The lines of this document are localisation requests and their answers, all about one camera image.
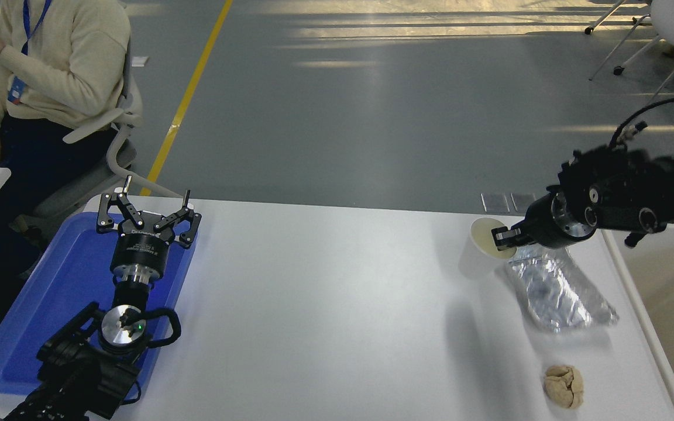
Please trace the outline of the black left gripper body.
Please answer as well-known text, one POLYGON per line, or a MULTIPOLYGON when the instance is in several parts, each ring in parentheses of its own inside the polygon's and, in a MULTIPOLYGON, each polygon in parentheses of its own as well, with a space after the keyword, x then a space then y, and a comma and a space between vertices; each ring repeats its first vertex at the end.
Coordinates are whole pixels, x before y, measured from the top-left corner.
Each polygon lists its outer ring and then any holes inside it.
POLYGON ((131 219, 124 219, 119 224, 119 238, 109 269, 116 277, 124 277, 130 269, 144 267, 150 273, 149 280, 155 281, 165 274, 172 231, 154 231, 163 218, 158 213, 142 213, 141 217, 143 224, 140 227, 136 227, 131 219))

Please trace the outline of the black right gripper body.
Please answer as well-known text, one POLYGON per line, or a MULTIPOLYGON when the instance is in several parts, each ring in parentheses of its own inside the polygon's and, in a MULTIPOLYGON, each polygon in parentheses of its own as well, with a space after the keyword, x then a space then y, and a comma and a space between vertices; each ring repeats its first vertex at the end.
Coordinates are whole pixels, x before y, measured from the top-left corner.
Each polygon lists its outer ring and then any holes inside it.
POLYGON ((551 250, 569 245, 569 238, 553 218, 553 200, 556 195, 547 194, 529 206, 521 221, 522 246, 538 244, 551 250))

